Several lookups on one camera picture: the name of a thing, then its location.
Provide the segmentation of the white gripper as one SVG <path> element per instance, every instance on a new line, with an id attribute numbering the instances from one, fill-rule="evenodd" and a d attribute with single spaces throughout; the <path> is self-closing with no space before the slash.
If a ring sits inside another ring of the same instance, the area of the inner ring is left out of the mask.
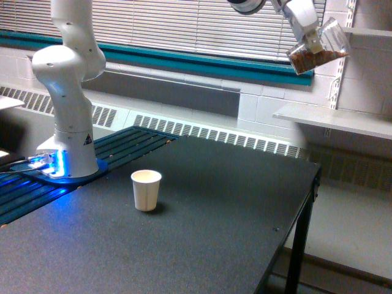
<path id="1" fill-rule="evenodd" d="M 305 44 L 312 53 L 322 50 L 316 31 L 319 20 L 312 0 L 277 1 L 277 11 L 288 20 L 298 42 Z"/>

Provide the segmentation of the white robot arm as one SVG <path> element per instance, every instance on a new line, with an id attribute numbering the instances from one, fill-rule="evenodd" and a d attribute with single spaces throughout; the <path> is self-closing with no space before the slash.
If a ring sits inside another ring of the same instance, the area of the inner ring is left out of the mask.
<path id="1" fill-rule="evenodd" d="M 40 171 L 53 179 L 91 176 L 99 166 L 94 149 L 92 103 L 81 84 L 99 77 L 106 58 L 92 25 L 92 1 L 52 1 L 51 19 L 62 45 L 34 53 L 32 70 L 51 97 L 54 135 L 37 147 L 46 156 Z"/>

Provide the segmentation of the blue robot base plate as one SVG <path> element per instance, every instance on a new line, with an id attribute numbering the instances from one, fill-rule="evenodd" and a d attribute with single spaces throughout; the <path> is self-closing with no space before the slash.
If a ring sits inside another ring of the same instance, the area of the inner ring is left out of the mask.
<path id="1" fill-rule="evenodd" d="M 39 171 L 26 171 L 22 172 L 21 174 L 40 183 L 52 184 L 54 186 L 83 186 L 100 178 L 108 172 L 108 164 L 104 160 L 97 159 L 97 163 L 99 169 L 97 172 L 95 172 L 95 174 L 81 178 L 53 179 Z"/>

